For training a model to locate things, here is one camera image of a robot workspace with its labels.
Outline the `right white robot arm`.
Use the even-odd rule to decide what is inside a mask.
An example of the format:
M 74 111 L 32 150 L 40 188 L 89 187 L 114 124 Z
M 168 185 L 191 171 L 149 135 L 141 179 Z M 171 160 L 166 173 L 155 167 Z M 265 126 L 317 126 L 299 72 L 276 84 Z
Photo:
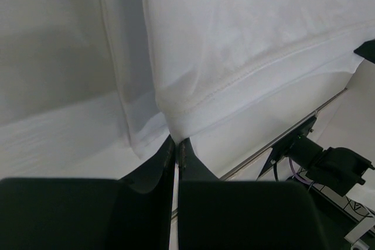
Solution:
M 343 147 L 323 149 L 306 136 L 298 136 L 286 155 L 307 170 L 307 177 L 345 196 L 356 185 L 364 185 L 364 173 L 374 166 L 358 153 Z

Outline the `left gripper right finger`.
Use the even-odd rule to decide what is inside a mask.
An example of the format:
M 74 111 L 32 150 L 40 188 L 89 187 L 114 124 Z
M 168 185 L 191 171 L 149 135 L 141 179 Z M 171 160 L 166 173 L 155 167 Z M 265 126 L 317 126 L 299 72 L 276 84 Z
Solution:
M 223 181 L 178 146 L 179 249 L 328 249 L 307 190 L 293 181 Z

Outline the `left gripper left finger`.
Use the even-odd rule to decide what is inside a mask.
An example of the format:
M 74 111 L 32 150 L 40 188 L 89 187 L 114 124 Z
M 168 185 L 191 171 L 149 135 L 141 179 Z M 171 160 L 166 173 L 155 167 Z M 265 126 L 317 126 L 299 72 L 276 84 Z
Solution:
M 168 249 L 175 144 L 121 179 L 1 180 L 2 249 Z

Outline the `white skirt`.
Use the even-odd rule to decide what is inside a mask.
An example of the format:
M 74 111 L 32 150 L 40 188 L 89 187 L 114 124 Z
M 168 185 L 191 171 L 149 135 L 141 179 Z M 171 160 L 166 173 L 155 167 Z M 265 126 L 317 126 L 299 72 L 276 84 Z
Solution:
M 1 123 L 115 92 L 145 156 L 373 38 L 374 0 L 1 0 Z

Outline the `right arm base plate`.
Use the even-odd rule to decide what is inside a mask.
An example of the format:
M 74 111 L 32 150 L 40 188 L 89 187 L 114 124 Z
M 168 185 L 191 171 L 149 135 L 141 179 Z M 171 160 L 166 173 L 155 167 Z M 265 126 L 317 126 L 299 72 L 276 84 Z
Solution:
M 368 170 L 374 170 L 374 166 L 348 148 L 324 149 L 310 140 L 308 135 L 313 132 L 316 120 L 316 116 L 308 118 L 270 145 L 271 153 L 257 178 L 272 170 L 275 181 L 278 181 L 278 163 L 287 158 L 290 166 L 296 163 L 304 170 L 304 176 L 299 181 L 308 186 L 319 184 L 338 196 L 347 197 L 356 184 L 363 186 L 366 183 L 363 176 Z

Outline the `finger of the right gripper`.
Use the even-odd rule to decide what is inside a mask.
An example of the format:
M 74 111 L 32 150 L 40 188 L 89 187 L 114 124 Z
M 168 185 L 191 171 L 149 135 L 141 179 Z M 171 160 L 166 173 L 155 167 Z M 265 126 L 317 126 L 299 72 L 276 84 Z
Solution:
M 375 40 L 369 40 L 361 44 L 354 51 L 354 54 L 364 58 L 365 60 L 375 63 Z

